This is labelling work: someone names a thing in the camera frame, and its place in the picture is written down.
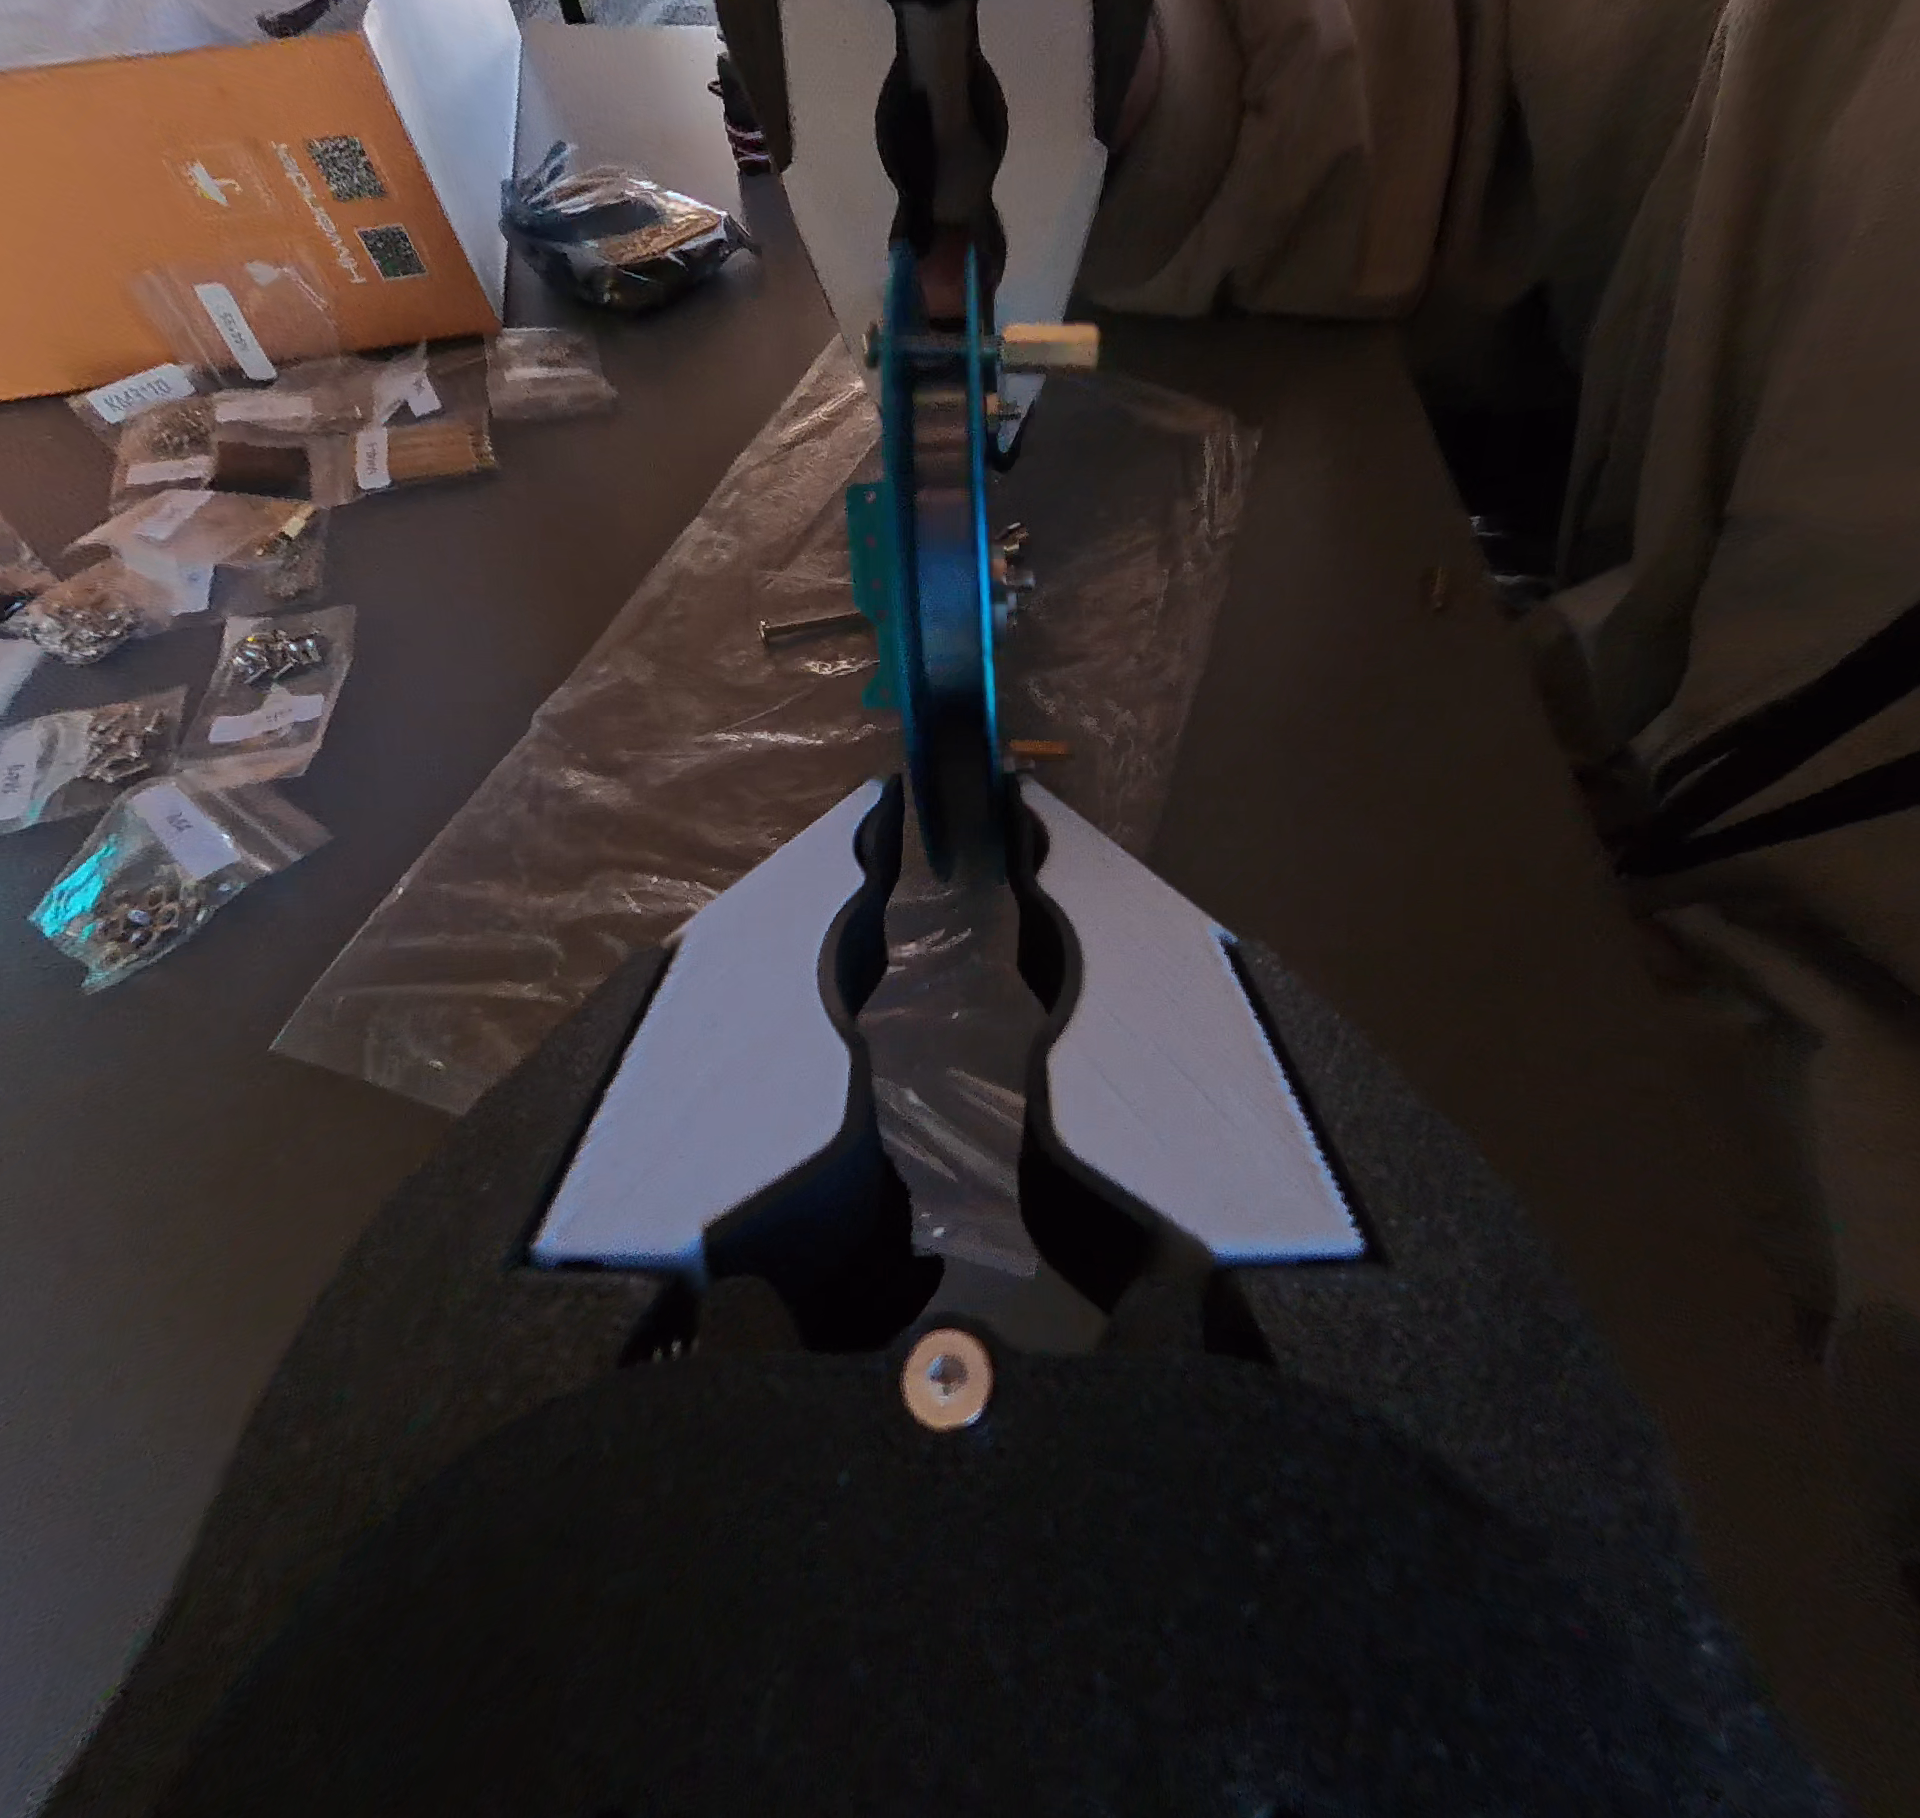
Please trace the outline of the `pile of small hardware bags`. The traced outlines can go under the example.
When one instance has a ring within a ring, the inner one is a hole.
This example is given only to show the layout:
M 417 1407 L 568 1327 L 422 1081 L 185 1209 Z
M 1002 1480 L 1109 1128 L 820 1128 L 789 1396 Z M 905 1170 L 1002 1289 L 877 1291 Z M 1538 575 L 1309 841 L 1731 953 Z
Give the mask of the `pile of small hardware bags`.
M 108 516 L 42 565 L 7 530 L 7 699 L 26 673 L 100 673 L 173 635 L 211 635 L 207 679 L 81 693 L 7 719 L 7 841 L 81 825 L 26 928 L 81 992 L 185 953 L 234 900 L 306 862 L 327 831 L 286 799 L 327 751 L 357 673 L 357 608 L 327 608 L 335 508 L 496 467 L 503 425 L 607 419 L 584 326 L 503 326 L 480 351 L 290 355 L 270 378 L 152 371 L 98 391 Z

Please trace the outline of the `orange white cardboard box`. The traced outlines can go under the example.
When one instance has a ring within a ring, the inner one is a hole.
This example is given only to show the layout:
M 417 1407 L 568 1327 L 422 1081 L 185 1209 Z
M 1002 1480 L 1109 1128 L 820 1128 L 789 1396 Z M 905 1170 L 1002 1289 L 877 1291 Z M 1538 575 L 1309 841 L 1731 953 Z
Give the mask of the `orange white cardboard box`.
M 0 0 L 0 391 L 503 320 L 513 0 Z

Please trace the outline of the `clear plastic bag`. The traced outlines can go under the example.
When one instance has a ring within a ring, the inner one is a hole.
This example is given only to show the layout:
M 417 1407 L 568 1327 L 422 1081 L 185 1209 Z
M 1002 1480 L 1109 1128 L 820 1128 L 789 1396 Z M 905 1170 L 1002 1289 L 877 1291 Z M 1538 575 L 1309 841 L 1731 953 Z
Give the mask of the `clear plastic bag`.
M 1129 861 L 1166 825 L 1252 456 L 1256 432 L 1220 404 L 1064 378 L 997 480 L 997 524 L 1033 536 L 1002 732 L 1064 742 L 1039 784 Z M 627 953 L 900 774 L 900 715 L 866 709 L 868 635 L 762 648 L 767 620 L 851 608 L 847 483 L 866 480 L 877 411 L 831 339 L 270 1049 L 466 1119 Z M 1011 1159 L 1039 1008 L 1011 900 L 939 887 L 905 825 L 885 950 L 857 1031 L 912 1243 L 1027 1280 Z

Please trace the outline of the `shiny foil bag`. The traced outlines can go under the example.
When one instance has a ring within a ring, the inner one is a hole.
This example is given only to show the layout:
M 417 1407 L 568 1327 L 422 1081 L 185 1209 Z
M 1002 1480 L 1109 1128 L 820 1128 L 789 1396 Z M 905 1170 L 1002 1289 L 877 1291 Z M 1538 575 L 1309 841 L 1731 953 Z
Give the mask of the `shiny foil bag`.
M 496 186 L 496 227 L 551 295 L 599 313 L 662 313 L 762 253 L 737 212 L 619 161 L 579 161 L 570 145 Z

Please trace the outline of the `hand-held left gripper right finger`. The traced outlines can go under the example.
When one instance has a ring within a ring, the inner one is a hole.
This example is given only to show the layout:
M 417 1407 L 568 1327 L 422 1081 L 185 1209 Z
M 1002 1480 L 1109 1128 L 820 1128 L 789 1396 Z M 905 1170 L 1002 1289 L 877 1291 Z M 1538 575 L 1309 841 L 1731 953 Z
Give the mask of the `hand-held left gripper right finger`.
M 1011 825 L 1024 975 L 1050 1008 L 1033 1153 L 1168 1258 L 1359 1258 L 1234 936 L 1064 799 L 1024 790 Z

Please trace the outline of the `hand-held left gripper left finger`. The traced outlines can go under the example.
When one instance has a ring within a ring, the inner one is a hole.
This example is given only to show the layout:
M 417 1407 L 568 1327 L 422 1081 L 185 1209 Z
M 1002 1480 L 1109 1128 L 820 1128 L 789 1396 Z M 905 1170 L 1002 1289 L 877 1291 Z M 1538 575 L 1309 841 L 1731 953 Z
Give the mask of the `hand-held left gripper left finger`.
M 813 1187 L 851 1232 L 857 1153 L 877 1153 L 857 1014 L 885 984 L 900 841 L 900 774 L 868 774 L 666 940 L 531 1232 L 538 1265 L 713 1275 Z

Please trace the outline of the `black servo motor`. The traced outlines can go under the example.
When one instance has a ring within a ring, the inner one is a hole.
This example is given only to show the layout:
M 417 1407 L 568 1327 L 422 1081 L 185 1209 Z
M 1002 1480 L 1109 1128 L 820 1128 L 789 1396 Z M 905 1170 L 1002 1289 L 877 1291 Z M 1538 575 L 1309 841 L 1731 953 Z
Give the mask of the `black servo motor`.
M 737 168 L 742 180 L 780 180 L 789 168 L 789 78 L 780 78 L 780 52 L 767 52 L 767 51 L 737 52 L 721 40 L 711 96 L 721 100 L 721 129 L 730 129 Z

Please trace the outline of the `blue round turntable assembly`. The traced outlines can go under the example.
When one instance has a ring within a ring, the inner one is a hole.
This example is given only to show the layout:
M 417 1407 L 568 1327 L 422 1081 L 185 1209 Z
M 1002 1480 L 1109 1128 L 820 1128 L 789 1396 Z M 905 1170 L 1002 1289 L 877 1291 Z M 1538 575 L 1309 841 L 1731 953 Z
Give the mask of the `blue round turntable assembly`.
M 931 326 L 916 253 L 890 243 L 877 326 Z M 958 326 L 997 332 L 981 265 L 969 262 Z M 1002 862 L 1002 582 L 990 524 L 997 404 L 990 363 L 868 371 L 877 385 L 877 483 L 847 491 L 851 599 L 877 635 L 868 709 L 900 715 L 905 790 L 931 876 Z

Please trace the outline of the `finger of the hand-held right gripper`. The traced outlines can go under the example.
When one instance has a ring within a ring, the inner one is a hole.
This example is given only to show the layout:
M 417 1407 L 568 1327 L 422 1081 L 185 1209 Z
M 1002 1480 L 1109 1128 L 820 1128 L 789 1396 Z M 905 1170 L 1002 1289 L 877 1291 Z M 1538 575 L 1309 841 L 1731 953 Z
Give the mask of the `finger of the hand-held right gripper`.
M 900 186 L 877 159 L 877 96 L 900 63 L 890 0 L 778 0 L 789 161 L 780 201 L 840 339 L 866 355 L 885 313 Z
M 969 6 L 969 243 L 981 304 L 1008 320 L 1068 320 L 1109 149 L 1099 138 L 1099 0 L 974 0 Z M 997 378 L 1002 411 L 1033 411 L 1050 378 Z

